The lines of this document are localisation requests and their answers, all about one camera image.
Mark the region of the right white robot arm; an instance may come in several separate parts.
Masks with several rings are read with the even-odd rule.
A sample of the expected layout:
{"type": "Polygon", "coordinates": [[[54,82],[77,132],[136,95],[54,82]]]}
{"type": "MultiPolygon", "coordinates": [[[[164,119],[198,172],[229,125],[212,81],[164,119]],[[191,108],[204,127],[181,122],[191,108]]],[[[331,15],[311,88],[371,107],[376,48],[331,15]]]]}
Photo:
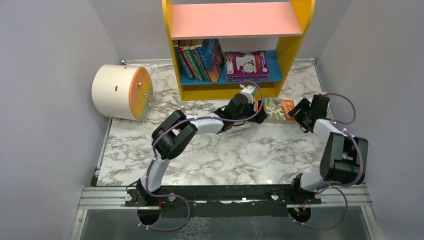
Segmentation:
{"type": "Polygon", "coordinates": [[[329,119],[329,103],[327,94],[315,94],[312,100],[303,98],[288,113],[304,133],[313,133],[325,142],[319,168],[292,180],[288,196],[293,201],[308,201],[326,187],[350,187],[365,180],[369,142],[329,119]]]}

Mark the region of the Jane Eyre blue book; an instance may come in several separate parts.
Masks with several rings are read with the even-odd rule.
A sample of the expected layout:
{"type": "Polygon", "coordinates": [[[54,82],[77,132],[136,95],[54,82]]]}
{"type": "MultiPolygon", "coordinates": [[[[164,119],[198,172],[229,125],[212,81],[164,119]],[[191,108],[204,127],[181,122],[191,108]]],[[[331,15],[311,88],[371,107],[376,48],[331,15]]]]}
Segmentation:
{"type": "Polygon", "coordinates": [[[224,56],[217,38],[202,39],[202,47],[196,48],[210,82],[217,83],[224,67],[224,56]]]}

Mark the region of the orange paperback book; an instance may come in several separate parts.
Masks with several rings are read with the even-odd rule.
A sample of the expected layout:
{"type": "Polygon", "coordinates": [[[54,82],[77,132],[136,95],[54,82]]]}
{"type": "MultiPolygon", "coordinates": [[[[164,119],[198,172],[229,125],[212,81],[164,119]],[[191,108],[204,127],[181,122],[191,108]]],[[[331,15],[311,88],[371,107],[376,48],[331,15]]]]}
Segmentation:
{"type": "Polygon", "coordinates": [[[254,110],[257,111],[260,104],[267,113],[267,119],[263,123],[293,123],[295,119],[288,115],[288,112],[295,107],[292,99],[281,98],[260,98],[255,99],[254,110]]]}

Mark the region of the Nineteen Eighty-Four dark book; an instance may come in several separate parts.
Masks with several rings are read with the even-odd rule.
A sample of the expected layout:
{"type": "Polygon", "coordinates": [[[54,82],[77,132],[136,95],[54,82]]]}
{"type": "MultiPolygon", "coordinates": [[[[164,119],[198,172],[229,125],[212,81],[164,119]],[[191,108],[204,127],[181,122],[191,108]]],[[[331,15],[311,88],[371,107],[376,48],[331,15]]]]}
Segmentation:
{"type": "Polygon", "coordinates": [[[173,48],[182,74],[185,74],[190,80],[194,80],[195,76],[192,73],[187,60],[180,48],[178,40],[172,40],[173,48]]]}

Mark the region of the red Treehouse book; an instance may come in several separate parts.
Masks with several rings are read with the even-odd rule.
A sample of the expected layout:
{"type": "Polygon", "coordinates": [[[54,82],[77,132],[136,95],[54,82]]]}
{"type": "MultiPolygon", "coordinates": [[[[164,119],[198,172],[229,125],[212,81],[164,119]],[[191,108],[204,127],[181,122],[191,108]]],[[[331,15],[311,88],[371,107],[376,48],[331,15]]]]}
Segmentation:
{"type": "Polygon", "coordinates": [[[180,49],[181,49],[181,51],[184,55],[184,58],[185,58],[188,66],[190,68],[192,78],[199,80],[199,76],[198,76],[198,74],[195,70],[194,60],[192,60],[192,56],[191,56],[191,52],[190,52],[191,40],[188,40],[188,39],[179,40],[178,43],[179,43],[179,47],[180,47],[180,49]]]}

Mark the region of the green Treehouse book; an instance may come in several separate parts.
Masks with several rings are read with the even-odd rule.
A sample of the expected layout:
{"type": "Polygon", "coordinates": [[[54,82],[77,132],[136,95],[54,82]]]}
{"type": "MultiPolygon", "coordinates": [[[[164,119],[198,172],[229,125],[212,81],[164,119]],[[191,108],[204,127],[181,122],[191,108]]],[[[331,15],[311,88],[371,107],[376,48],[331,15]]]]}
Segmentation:
{"type": "Polygon", "coordinates": [[[206,72],[206,69],[203,65],[200,55],[197,52],[197,49],[191,49],[191,41],[192,40],[190,40],[189,50],[192,56],[192,60],[194,61],[194,67],[198,74],[199,80],[203,82],[209,82],[210,78],[206,72]]]}

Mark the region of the purple paperback book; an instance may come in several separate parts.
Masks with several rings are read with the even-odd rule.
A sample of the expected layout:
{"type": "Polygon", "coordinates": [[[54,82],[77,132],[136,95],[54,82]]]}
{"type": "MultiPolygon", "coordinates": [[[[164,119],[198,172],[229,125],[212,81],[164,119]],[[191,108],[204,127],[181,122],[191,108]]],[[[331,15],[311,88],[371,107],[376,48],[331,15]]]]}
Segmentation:
{"type": "Polygon", "coordinates": [[[224,57],[225,73],[228,78],[269,76],[266,51],[227,51],[224,57]]]}
{"type": "Polygon", "coordinates": [[[268,81],[269,76],[226,76],[227,82],[239,82],[239,81],[268,81]]]}

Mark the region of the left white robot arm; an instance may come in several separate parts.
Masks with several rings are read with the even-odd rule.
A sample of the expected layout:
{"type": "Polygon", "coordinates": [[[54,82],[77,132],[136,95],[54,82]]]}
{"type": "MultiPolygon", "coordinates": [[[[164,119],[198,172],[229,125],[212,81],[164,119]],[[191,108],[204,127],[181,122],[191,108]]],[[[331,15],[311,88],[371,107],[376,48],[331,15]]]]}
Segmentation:
{"type": "Polygon", "coordinates": [[[141,201],[149,204],[160,198],[157,191],[170,161],[186,149],[194,136],[221,134],[245,122],[261,124],[266,118],[264,102],[263,97],[254,99],[237,93],[227,105],[207,115],[186,115],[175,110],[151,135],[153,156],[136,185],[141,201]]]}

